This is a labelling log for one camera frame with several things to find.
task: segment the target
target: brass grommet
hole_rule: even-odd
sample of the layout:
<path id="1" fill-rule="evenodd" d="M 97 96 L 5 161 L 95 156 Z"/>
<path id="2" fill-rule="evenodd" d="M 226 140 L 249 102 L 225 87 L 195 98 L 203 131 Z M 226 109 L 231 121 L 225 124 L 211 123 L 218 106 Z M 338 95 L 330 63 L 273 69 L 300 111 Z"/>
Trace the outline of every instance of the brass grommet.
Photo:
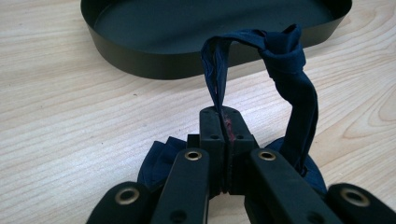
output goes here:
<path id="1" fill-rule="evenodd" d="M 358 207 L 367 207 L 370 205 L 370 200 L 358 190 L 343 188 L 341 189 L 340 194 L 344 200 Z"/>
<path id="2" fill-rule="evenodd" d="M 202 153 L 199 151 L 188 151 L 184 154 L 184 157 L 189 161 L 198 161 L 202 158 Z"/>
<path id="3" fill-rule="evenodd" d="M 139 198 L 139 190 L 129 187 L 125 189 L 120 189 L 116 194 L 116 202 L 120 205 L 127 205 L 134 203 Z"/>

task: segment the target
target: black tray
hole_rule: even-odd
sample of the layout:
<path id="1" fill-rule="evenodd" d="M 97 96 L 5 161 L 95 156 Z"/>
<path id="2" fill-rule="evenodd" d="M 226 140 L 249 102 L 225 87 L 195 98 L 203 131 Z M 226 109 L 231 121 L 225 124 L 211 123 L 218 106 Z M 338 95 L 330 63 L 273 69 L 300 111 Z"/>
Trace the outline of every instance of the black tray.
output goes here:
<path id="1" fill-rule="evenodd" d="M 175 79 L 204 72 L 200 49 L 213 35 L 240 29 L 303 27 L 304 47 L 330 37 L 351 0 L 81 0 L 81 12 L 102 56 L 127 73 Z M 259 60 L 232 45 L 230 66 Z"/>

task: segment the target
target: hole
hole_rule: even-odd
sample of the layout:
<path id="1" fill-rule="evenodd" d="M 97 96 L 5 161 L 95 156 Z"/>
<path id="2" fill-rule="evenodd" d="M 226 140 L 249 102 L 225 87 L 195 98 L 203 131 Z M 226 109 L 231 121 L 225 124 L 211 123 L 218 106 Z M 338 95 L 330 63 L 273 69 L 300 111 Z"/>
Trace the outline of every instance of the hole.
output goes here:
<path id="1" fill-rule="evenodd" d="M 276 158 L 276 155 L 269 151 L 260 151 L 259 157 L 265 161 L 273 161 Z"/>
<path id="2" fill-rule="evenodd" d="M 308 216 L 306 217 L 308 219 L 309 223 L 314 223 L 314 224 L 322 224 L 324 223 L 324 218 L 320 214 L 316 212 L 310 212 L 308 213 Z"/>
<path id="3" fill-rule="evenodd" d="M 183 223 L 187 219 L 187 215 L 182 210 L 176 210 L 171 213 L 170 219 L 173 223 Z"/>
<path id="4" fill-rule="evenodd" d="M 358 207 L 367 207 L 370 205 L 370 200 L 358 190 L 344 188 L 341 189 L 340 193 L 344 200 Z"/>
<path id="5" fill-rule="evenodd" d="M 184 155 L 189 161 L 198 161 L 202 158 L 202 153 L 198 151 L 189 151 Z"/>
<path id="6" fill-rule="evenodd" d="M 139 198 L 139 190 L 135 188 L 121 189 L 116 194 L 116 203 L 120 205 L 127 205 L 134 203 Z"/>

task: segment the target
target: light wood surface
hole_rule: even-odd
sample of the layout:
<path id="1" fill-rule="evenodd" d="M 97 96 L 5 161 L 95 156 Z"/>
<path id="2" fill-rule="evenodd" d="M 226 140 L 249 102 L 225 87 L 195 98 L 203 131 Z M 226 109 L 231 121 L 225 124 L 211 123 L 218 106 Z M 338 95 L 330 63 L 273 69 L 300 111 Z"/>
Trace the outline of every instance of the light wood surface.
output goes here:
<path id="1" fill-rule="evenodd" d="M 326 42 L 305 49 L 318 91 L 310 154 L 327 185 L 348 182 L 396 209 L 396 2 L 356 0 Z M 261 61 L 230 69 L 225 105 L 261 146 L 290 106 Z M 154 140 L 198 133 L 212 105 L 202 76 L 125 74 L 96 50 L 78 0 L 0 2 L 0 223 L 84 223 L 107 190 L 136 180 Z M 209 223 L 249 223 L 242 197 Z"/>

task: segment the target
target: wooden table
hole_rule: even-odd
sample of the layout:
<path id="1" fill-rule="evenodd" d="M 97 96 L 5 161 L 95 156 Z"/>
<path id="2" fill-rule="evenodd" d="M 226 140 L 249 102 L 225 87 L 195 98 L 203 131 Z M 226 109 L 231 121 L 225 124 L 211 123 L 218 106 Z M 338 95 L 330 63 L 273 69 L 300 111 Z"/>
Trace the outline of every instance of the wooden table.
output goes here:
<path id="1" fill-rule="evenodd" d="M 356 0 L 305 49 L 319 99 L 310 154 L 327 185 L 348 182 L 396 209 L 396 2 Z M 261 61 L 230 69 L 225 105 L 261 146 L 290 106 Z M 96 50 L 78 0 L 0 3 L 0 223 L 84 223 L 113 186 L 136 180 L 154 140 L 198 133 L 202 76 L 125 74 Z M 209 223 L 249 223 L 243 198 L 210 202 Z"/>

